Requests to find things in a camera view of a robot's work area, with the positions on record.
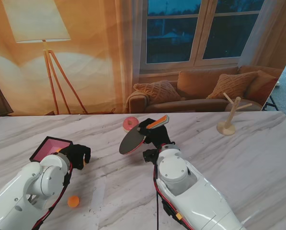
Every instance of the orange ping pong ball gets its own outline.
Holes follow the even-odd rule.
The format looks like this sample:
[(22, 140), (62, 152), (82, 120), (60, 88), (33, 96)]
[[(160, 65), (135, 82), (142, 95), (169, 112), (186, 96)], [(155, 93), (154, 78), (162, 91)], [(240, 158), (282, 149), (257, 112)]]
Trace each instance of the orange ping pong ball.
[(79, 203), (80, 203), (80, 199), (76, 195), (69, 197), (67, 200), (67, 204), (69, 207), (76, 207), (78, 206)]

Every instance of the wooden stand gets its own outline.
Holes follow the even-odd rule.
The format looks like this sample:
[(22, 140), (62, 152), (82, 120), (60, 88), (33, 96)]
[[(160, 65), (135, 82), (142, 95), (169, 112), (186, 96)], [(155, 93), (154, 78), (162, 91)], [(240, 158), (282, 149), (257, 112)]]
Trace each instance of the wooden stand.
[(243, 106), (239, 106), (240, 103), (240, 97), (237, 97), (235, 101), (233, 102), (226, 93), (224, 93), (224, 96), (227, 98), (227, 100), (232, 104), (232, 109), (229, 113), (227, 121), (221, 121), (217, 124), (217, 130), (219, 133), (225, 136), (231, 136), (235, 133), (235, 126), (231, 123), (233, 116), (235, 114), (235, 111), (238, 109), (242, 109), (248, 106), (251, 106), (252, 104), (246, 104)]
[(68, 78), (66, 77), (66, 75), (65, 75), (65, 73), (64, 73), (64, 71), (63, 71), (63, 69), (62, 69), (62, 67), (61, 67), (61, 65), (60, 65), (60, 63), (59, 63), (59, 61), (57, 60), (57, 57), (56, 57), (55, 53), (53, 52), (53, 50), (48, 49), (46, 40), (43, 40), (43, 44), (44, 44), (44, 48), (45, 48), (45, 49), (44, 49), (44, 58), (45, 58), (45, 63), (46, 63), (46, 67), (47, 67), (47, 73), (48, 73), (49, 82), (50, 82), (50, 86), (51, 86), (51, 92), (52, 92), (52, 96), (53, 96), (53, 101), (54, 101), (54, 103), (55, 103), (55, 107), (56, 107), (56, 110), (57, 110), (57, 115), (59, 114), (59, 110), (58, 110), (57, 99), (56, 99), (55, 89), (54, 89), (53, 82), (52, 82), (52, 77), (51, 77), (50, 68), (51, 68), (52, 73), (53, 73), (53, 76), (54, 76), (54, 78), (55, 78), (55, 80), (56, 80), (57, 87), (58, 87), (58, 89), (59, 89), (59, 91), (60, 91), (60, 93), (61, 93), (61, 96), (62, 96), (62, 98), (63, 98), (64, 104), (65, 104), (65, 106), (66, 106), (66, 108), (67, 108), (68, 114), (71, 114), (71, 113), (70, 113), (68, 104), (67, 104), (67, 102), (66, 102), (64, 93), (63, 93), (63, 91), (62, 91), (62, 88), (61, 88), (61, 86), (60, 86), (60, 83), (59, 83), (59, 81), (58, 81), (58, 79), (57, 79), (57, 74), (56, 74), (55, 69), (54, 69), (54, 67), (53, 67), (50, 54), (51, 54), (53, 60), (55, 61), (57, 67), (59, 68), (61, 74), (63, 75), (64, 80), (67, 82), (68, 86), (71, 88), (72, 92), (73, 92), (74, 95), (76, 96), (76, 98), (77, 98), (77, 100), (78, 100), (80, 106), (82, 107), (84, 113), (87, 114), (87, 111), (86, 111), (86, 109), (84, 108), (84, 106), (83, 106), (83, 104), (82, 104), (82, 102), (81, 102), (79, 96), (77, 95), (75, 89), (72, 87), (72, 85), (71, 85), (71, 83), (69, 82)]

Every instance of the table tennis paddle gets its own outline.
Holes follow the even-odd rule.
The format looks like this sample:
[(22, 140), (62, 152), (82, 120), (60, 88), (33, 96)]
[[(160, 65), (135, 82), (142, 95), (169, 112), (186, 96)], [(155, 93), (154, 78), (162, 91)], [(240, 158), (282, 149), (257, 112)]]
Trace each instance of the table tennis paddle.
[[(154, 129), (158, 128), (166, 123), (169, 122), (169, 117), (165, 115), (164, 117), (161, 117), (159, 120), (149, 124), (146, 126), (147, 129)], [(136, 150), (141, 144), (144, 143), (146, 136), (139, 133), (139, 124), (135, 127), (133, 127), (124, 137), (122, 142), (119, 146), (119, 152), (121, 154), (127, 154), (131, 153), (134, 150)]]

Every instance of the brown sofa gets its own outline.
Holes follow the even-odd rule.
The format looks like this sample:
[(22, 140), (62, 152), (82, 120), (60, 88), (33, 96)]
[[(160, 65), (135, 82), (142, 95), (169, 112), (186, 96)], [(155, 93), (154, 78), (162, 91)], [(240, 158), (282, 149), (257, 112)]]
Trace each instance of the brown sofa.
[[(262, 70), (277, 79), (282, 73), (282, 69), (274, 69), (261, 66), (241, 66), (221, 69), (198, 69), (181, 71), (177, 81), (170, 81), (171, 85), (177, 92), (185, 97), (184, 101), (167, 102), (160, 104), (149, 104), (148, 95), (141, 92), (133, 92), (127, 100), (126, 109), (128, 113), (173, 113), (173, 112), (223, 112), (229, 111), (231, 105), (225, 99), (206, 99), (206, 97), (215, 88), (220, 74), (241, 74)], [(197, 95), (187, 95), (186, 92), (179, 88), (189, 87), (197, 92)], [(240, 105), (252, 103), (253, 105), (244, 108), (242, 111), (260, 111), (261, 104), (257, 102), (242, 99)]]

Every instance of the window frame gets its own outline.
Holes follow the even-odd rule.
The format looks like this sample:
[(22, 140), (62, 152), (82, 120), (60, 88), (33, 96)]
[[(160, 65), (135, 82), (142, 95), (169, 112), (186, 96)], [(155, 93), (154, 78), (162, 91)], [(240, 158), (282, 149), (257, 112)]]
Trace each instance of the window frame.
[[(195, 62), (197, 49), (199, 46), (199, 38), (201, 36), (204, 17), (207, 10), (209, 0), (201, 0), (200, 10), (198, 14), (186, 15), (161, 15), (148, 16), (148, 0), (143, 0), (143, 14), (142, 14), (142, 38), (141, 38), (141, 59), (140, 70), (160, 70), (160, 69), (174, 69), (192, 67)], [(176, 19), (176, 18), (197, 18), (197, 25), (192, 43), (191, 55), (188, 61), (180, 62), (166, 62), (166, 63), (148, 63), (147, 64), (147, 20), (148, 19)]]
[[(210, 31), (211, 31), (213, 19), (214, 19), (214, 17), (220, 17), (220, 16), (234, 16), (234, 15), (248, 15), (248, 14), (257, 14), (258, 18), (259, 18), (260, 13), (262, 11), (262, 8), (265, 5), (265, 2), (267, 2), (267, 0), (264, 0), (262, 8), (259, 11), (242, 11), (242, 12), (228, 12), (228, 13), (215, 13), (216, 7), (217, 7), (217, 2), (218, 2), (218, 0), (210, 0), (210, 5), (208, 8), (208, 12), (207, 12), (208, 17), (206, 17), (204, 31), (203, 31), (202, 36), (201, 36), (200, 46), (198, 47), (197, 59), (196, 59), (196, 62), (194, 64), (194, 66), (196, 66), (196, 67), (198, 67), (198, 66), (210, 66), (210, 65), (238, 64), (241, 55), (239, 57), (221, 57), (221, 58), (203, 59), (204, 54), (205, 54), (205, 50), (206, 50), (206, 45), (208, 43)], [(252, 28), (252, 32), (254, 31), (254, 29), (256, 27), (258, 18), (257, 18), (257, 20), (256, 20), (256, 22)]]
[[(257, 22), (261, 12), (267, 10), (266, 2), (264, 0), (262, 8), (259, 11), (241, 11), (241, 12), (228, 12), (228, 13), (215, 13), (218, 0), (202, 0), (200, 11), (197, 14), (190, 15), (164, 15), (164, 16), (148, 16), (148, 0), (143, 0), (143, 12), (142, 12), (142, 38), (141, 38), (141, 58), (140, 58), (140, 71), (146, 72), (150, 70), (171, 70), (171, 69), (187, 69), (194, 67), (215, 66), (215, 65), (237, 65), (240, 57), (221, 57), (214, 59), (203, 59), (206, 45), (208, 42), (211, 26), (214, 17), (217, 16), (233, 16), (233, 15), (247, 15), (258, 14), (258, 18), (255, 25), (252, 28), (251, 34), (257, 28)], [(197, 17), (197, 26), (193, 38), (191, 56), (189, 61), (182, 62), (168, 62), (168, 63), (150, 63), (147, 64), (147, 20), (148, 19), (161, 19), (161, 18), (189, 18)]]

